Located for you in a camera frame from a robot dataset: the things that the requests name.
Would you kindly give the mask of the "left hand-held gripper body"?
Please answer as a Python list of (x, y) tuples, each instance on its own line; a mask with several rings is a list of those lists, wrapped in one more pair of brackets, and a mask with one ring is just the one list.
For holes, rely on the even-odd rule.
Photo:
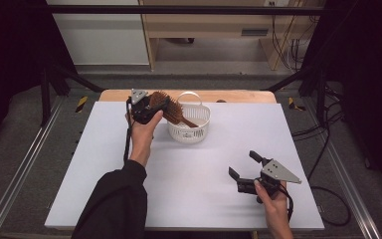
[(151, 95), (146, 90), (132, 89), (126, 101), (126, 114), (129, 125), (135, 122), (148, 124), (161, 113), (161, 107), (150, 105)]

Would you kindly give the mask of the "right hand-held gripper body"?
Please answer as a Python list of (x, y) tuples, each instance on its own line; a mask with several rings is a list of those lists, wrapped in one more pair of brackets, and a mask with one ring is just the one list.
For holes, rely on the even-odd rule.
[[(257, 159), (257, 163), (260, 163), (263, 167), (260, 170), (260, 176), (256, 177), (256, 181), (264, 187), (268, 196), (285, 191), (282, 187), (283, 181), (301, 184), (301, 180), (277, 160), (260, 158)], [(236, 174), (236, 183), (240, 193), (257, 194), (254, 179), (242, 178), (239, 174)]]

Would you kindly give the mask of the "brown wooden hairbrush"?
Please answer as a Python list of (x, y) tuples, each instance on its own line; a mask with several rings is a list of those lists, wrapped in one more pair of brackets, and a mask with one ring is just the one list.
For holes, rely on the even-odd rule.
[(168, 94), (162, 91), (153, 92), (150, 96), (151, 98), (169, 98), (170, 105), (167, 111), (163, 111), (163, 116), (173, 124), (185, 123), (187, 126), (193, 128), (197, 127), (197, 124), (190, 121), (183, 115), (182, 106), (174, 99), (172, 99)]

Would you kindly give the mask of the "white slotted plastic basket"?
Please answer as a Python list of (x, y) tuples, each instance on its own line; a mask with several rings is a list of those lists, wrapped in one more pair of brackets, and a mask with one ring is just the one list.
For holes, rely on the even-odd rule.
[[(184, 97), (194, 97), (196, 103), (182, 103)], [(197, 93), (183, 92), (177, 102), (181, 105), (184, 117), (195, 123), (196, 127), (190, 127), (186, 123), (168, 123), (168, 131), (173, 139), (181, 143), (197, 143), (202, 141), (208, 134), (211, 111), (202, 103), (202, 99)]]

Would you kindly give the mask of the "person's left hand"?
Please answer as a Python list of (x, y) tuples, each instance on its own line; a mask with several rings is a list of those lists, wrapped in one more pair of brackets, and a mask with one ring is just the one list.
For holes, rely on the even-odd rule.
[(129, 118), (132, 126), (132, 147), (128, 159), (141, 164), (143, 167), (146, 166), (151, 152), (153, 134), (162, 117), (163, 111), (158, 111), (147, 124), (141, 124), (133, 118)]

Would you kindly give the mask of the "person's right hand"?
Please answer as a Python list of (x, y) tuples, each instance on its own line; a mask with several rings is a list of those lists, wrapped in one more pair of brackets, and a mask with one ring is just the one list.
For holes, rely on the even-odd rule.
[(288, 225), (287, 196), (279, 191), (270, 197), (266, 189), (257, 180), (254, 181), (254, 185), (264, 204), (267, 224), (269, 226)]

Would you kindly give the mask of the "yellow black floor tape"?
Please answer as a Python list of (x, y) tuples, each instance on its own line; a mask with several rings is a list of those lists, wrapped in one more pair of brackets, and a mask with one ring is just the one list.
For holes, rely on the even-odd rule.
[(293, 100), (293, 98), (289, 97), (288, 98), (288, 108), (291, 109), (291, 110), (296, 110), (296, 111), (300, 111), (300, 112), (304, 112), (306, 111), (306, 108), (303, 107), (303, 106), (297, 106)]
[(75, 110), (76, 113), (80, 113), (83, 110), (87, 100), (88, 100), (87, 96), (83, 96), (80, 98), (78, 105), (76, 107), (76, 110)]

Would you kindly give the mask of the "white cabinet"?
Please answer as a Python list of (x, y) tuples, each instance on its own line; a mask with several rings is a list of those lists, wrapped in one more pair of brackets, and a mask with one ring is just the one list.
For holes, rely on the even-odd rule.
[(82, 65), (148, 65), (139, 14), (54, 14), (70, 56)]

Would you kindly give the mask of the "light wooden desk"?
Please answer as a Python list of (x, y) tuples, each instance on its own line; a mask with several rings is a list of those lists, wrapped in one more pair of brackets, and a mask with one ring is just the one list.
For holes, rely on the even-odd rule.
[[(232, 6), (265, 7), (265, 0), (138, 0), (141, 6)], [(325, 0), (289, 0), (288, 7), (321, 8)], [(258, 39), (270, 68), (274, 71), (282, 63), (287, 41), (292, 38), (310, 38), (315, 23), (307, 16), (272, 15), (188, 15), (144, 14), (146, 36), (162, 38), (244, 38)], [(243, 28), (266, 28), (265, 37), (242, 37)]]

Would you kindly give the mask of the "black metal stand leg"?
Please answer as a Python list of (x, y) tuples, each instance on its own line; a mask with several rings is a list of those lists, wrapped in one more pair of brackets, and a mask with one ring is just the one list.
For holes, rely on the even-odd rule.
[(284, 80), (267, 87), (267, 91), (275, 93), (283, 87), (302, 80), (298, 92), (302, 97), (310, 97), (313, 93), (316, 95), (315, 117), (321, 125), (325, 125), (325, 85), (326, 73), (322, 67), (308, 66)]
[(76, 83), (95, 93), (102, 93), (104, 91), (104, 88), (93, 84), (92, 82), (81, 77), (78, 73), (69, 71), (60, 65), (45, 67), (40, 74), (42, 98), (41, 126), (44, 126), (51, 118), (50, 87), (54, 88), (58, 96), (67, 96), (71, 88), (68, 86), (66, 79), (74, 80)]

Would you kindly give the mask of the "dark rectangular desk plate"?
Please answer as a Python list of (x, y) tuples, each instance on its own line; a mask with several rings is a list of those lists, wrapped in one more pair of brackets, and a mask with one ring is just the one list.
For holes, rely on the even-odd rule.
[(241, 31), (242, 37), (265, 37), (269, 34), (266, 28), (243, 28)]

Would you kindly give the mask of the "black curtain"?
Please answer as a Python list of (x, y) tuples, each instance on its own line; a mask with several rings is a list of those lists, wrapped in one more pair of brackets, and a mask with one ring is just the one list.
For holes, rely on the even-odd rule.
[(16, 94), (40, 84), (45, 67), (76, 68), (47, 0), (0, 0), (0, 125)]
[(304, 61), (314, 61), (333, 30), (326, 78), (343, 86), (343, 108), (371, 163), (382, 172), (382, 0), (325, 0)]

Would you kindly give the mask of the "aluminium floor rail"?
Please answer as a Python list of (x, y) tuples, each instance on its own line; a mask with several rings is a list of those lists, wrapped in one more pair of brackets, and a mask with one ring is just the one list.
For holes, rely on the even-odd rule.
[(332, 135), (327, 132), (330, 128), (330, 123), (327, 120), (340, 109), (337, 99), (326, 99), (324, 103), (321, 103), (320, 100), (315, 101), (312, 98), (303, 97), (302, 101), (307, 106), (307, 112), (312, 122), (314, 124), (323, 122), (326, 125), (325, 132), (318, 134), (319, 140), (323, 143), (324, 154), (327, 156), (331, 170), (337, 179), (352, 217), (355, 219), (363, 238), (382, 239), (375, 221), (334, 145)]
[(55, 102), (51, 107), (51, 114), (47, 122), (42, 125), (36, 133), (34, 140), (30, 144), (23, 160), (17, 168), (9, 185), (7, 186), (3, 196), (0, 199), (0, 228), (5, 221), (11, 207), (17, 198), (23, 184), (34, 165), (46, 139), (60, 114), (61, 107), (66, 101), (66, 97), (56, 97)]

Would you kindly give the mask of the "black horizontal frame bar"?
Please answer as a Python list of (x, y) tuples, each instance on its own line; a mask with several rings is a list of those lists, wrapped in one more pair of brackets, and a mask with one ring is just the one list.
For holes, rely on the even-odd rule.
[(320, 16), (323, 8), (232, 7), (232, 6), (134, 6), (134, 5), (48, 5), (44, 9), (57, 14), (188, 14), (188, 15), (295, 15)]

